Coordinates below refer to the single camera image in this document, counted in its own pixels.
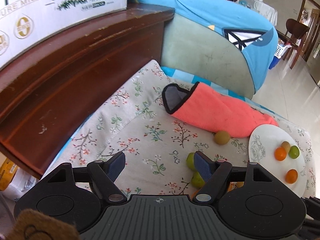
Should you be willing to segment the wooden dining chair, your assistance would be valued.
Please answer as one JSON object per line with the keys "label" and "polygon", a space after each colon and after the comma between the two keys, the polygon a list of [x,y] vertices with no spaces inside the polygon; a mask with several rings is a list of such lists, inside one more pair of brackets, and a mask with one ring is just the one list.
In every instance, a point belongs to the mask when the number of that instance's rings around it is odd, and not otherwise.
{"label": "wooden dining chair", "polygon": [[304,41],[307,36],[307,32],[309,31],[309,27],[304,25],[297,20],[289,18],[286,21],[286,32],[282,33],[277,30],[278,37],[284,41],[285,43],[289,43],[291,45],[291,49],[296,51],[295,58],[293,59],[290,68],[293,69],[304,46]]}

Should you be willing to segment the orange tangerine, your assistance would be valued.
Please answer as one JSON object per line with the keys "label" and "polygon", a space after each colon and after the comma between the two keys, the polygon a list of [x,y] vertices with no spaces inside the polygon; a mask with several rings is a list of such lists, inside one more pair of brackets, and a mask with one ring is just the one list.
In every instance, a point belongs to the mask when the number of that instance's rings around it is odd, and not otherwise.
{"label": "orange tangerine", "polygon": [[298,172],[295,169],[290,169],[285,176],[285,181],[288,184],[294,184],[298,179]]}
{"label": "orange tangerine", "polygon": [[277,161],[284,161],[286,159],[286,156],[287,156],[287,152],[286,152],[285,148],[278,147],[278,148],[275,149],[274,158]]}

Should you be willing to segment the orange tangerine bottom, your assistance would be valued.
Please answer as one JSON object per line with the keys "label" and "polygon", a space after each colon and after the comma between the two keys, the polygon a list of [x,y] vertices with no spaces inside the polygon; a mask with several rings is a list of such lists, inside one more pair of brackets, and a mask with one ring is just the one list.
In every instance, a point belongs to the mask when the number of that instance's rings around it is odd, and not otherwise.
{"label": "orange tangerine bottom", "polygon": [[298,172],[295,169],[290,169],[285,176],[285,181],[288,184],[294,184],[298,179]]}

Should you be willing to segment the green jujube top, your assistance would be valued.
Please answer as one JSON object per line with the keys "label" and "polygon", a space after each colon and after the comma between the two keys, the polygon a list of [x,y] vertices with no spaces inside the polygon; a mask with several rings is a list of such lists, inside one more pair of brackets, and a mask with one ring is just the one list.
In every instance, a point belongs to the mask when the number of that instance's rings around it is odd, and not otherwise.
{"label": "green jujube top", "polygon": [[194,164],[194,152],[191,152],[188,154],[187,159],[186,159],[186,165],[188,166],[189,169],[192,171],[197,171],[195,164]]}

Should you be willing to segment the brown kiwi with stem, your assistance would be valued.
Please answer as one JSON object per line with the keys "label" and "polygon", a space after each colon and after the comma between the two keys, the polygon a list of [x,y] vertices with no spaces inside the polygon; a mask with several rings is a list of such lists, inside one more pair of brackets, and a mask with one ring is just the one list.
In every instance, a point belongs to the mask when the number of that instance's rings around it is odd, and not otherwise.
{"label": "brown kiwi with stem", "polygon": [[291,148],[291,145],[289,142],[284,141],[281,143],[281,147],[286,151],[286,153],[288,154]]}

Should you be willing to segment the brown kiwi near cloth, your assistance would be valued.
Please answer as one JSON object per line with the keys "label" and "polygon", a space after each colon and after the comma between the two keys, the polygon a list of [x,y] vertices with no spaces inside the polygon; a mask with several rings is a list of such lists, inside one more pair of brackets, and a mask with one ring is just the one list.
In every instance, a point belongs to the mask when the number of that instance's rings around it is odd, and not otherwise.
{"label": "brown kiwi near cloth", "polygon": [[214,134],[214,142],[218,145],[225,145],[227,144],[231,139],[231,136],[226,131],[218,131]]}

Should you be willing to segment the white plastic basket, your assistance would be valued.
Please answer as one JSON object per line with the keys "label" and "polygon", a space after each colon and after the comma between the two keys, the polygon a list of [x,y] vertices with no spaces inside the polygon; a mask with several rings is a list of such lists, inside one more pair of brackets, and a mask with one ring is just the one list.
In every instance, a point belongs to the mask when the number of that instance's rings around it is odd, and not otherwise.
{"label": "white plastic basket", "polygon": [[281,59],[282,56],[286,53],[286,51],[291,47],[292,47],[291,44],[287,44],[287,45],[277,44],[277,49],[274,56],[278,59]]}

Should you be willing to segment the green jujube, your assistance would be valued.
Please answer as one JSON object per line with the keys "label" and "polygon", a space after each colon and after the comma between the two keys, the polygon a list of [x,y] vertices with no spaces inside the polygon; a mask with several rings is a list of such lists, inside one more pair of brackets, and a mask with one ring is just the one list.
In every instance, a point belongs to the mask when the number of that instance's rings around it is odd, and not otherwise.
{"label": "green jujube", "polygon": [[187,159],[186,159],[186,165],[188,166],[189,169],[192,171],[197,171],[195,164],[194,164],[194,152],[191,152],[188,154]]}
{"label": "green jujube", "polygon": [[194,172],[190,181],[191,185],[197,189],[202,188],[205,185],[204,179],[201,177],[199,172]]}

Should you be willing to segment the white floral plate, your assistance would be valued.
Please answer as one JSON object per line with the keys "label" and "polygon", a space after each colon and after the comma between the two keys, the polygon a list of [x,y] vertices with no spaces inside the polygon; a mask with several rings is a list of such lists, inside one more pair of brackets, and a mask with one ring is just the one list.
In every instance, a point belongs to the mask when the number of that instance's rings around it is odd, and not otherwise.
{"label": "white floral plate", "polygon": [[[285,141],[290,146],[297,146],[295,140],[283,129],[274,125],[258,126],[249,138],[249,161],[259,163],[301,197],[304,194],[307,182],[304,157],[301,154],[296,159],[286,156],[284,160],[279,161],[274,156],[276,149]],[[298,173],[297,181],[293,184],[285,181],[285,176],[291,169]]]}

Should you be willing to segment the white milk carton box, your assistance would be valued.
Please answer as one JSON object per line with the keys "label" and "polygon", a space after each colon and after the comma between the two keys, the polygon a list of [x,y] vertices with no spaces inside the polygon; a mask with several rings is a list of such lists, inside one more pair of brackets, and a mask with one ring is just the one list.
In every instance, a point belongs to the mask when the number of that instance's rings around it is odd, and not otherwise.
{"label": "white milk carton box", "polygon": [[62,30],[126,8],[127,0],[1,0],[1,67]]}

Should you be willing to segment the pink fleece cloth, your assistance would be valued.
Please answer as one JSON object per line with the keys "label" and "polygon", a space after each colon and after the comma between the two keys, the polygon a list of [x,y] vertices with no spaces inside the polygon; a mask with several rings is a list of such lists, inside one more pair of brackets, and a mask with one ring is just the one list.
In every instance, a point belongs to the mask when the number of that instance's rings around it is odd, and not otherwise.
{"label": "pink fleece cloth", "polygon": [[164,87],[162,100],[166,112],[174,118],[214,133],[226,131],[231,137],[249,137],[260,125],[278,126],[270,115],[202,82],[196,82],[190,90],[171,83]]}

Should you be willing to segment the blue plastic bin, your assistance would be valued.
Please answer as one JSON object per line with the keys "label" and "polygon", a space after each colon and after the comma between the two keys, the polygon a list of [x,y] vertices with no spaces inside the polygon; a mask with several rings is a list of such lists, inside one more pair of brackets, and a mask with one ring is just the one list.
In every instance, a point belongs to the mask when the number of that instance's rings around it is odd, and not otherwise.
{"label": "blue plastic bin", "polygon": [[272,60],[272,62],[270,63],[270,65],[269,65],[269,69],[272,69],[272,68],[274,68],[278,63],[279,63],[279,61],[280,61],[280,59],[279,58],[277,58],[276,56],[274,56],[273,57],[273,60]]}

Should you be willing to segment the green jujube fruit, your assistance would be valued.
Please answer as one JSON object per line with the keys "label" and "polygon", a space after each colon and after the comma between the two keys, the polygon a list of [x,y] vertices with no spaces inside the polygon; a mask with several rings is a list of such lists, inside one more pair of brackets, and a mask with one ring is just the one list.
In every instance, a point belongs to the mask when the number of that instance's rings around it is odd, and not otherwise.
{"label": "green jujube fruit", "polygon": [[300,155],[299,148],[296,145],[290,147],[289,157],[292,159],[297,159]]}

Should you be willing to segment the white table cloth table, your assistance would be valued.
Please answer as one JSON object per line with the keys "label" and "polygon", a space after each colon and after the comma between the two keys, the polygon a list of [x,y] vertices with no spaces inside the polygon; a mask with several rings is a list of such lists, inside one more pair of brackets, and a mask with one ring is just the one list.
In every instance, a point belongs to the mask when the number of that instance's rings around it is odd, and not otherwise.
{"label": "white table cloth table", "polygon": [[277,25],[278,12],[263,0],[238,0],[238,3],[264,16],[273,26]]}

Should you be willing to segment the green sofa cushion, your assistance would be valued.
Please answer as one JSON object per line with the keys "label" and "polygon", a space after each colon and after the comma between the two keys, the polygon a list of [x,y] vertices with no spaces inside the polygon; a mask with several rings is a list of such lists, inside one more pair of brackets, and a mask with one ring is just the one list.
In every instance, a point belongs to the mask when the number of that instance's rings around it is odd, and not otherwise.
{"label": "green sofa cushion", "polygon": [[255,94],[240,50],[218,33],[179,14],[165,24],[161,66],[194,74],[249,99]]}

